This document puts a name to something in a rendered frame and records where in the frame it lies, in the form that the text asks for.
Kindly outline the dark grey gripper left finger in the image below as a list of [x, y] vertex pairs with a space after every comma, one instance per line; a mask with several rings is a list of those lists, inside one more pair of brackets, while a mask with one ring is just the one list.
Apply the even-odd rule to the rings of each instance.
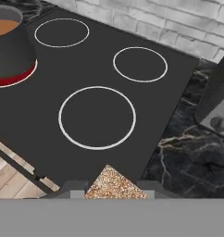
[[49, 198], [82, 199], [88, 189], [88, 181], [67, 181], [58, 191], [50, 193]]

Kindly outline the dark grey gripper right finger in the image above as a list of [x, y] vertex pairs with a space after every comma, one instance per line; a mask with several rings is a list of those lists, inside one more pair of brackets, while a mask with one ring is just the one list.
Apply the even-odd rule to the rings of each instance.
[[147, 193], [149, 199], [172, 198], [158, 181], [137, 181], [137, 186]]

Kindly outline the dark grey saucepan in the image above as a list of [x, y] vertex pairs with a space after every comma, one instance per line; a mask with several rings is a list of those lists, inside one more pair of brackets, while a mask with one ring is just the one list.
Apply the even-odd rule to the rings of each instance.
[[0, 5], [0, 20], [18, 23], [15, 29], [0, 36], [0, 78], [9, 78], [30, 69], [36, 61], [36, 54], [20, 10]]

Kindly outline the black glass hob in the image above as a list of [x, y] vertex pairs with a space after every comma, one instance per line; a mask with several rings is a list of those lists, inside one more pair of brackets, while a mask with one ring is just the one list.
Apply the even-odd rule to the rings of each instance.
[[139, 180], [197, 57], [59, 8], [26, 28], [38, 65], [0, 89], [0, 142], [58, 185]]

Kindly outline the dark grey appliance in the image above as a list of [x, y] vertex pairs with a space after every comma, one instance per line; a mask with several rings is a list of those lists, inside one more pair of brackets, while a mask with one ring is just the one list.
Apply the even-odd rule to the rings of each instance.
[[210, 75], [194, 120], [202, 128], [224, 138], [224, 57]]

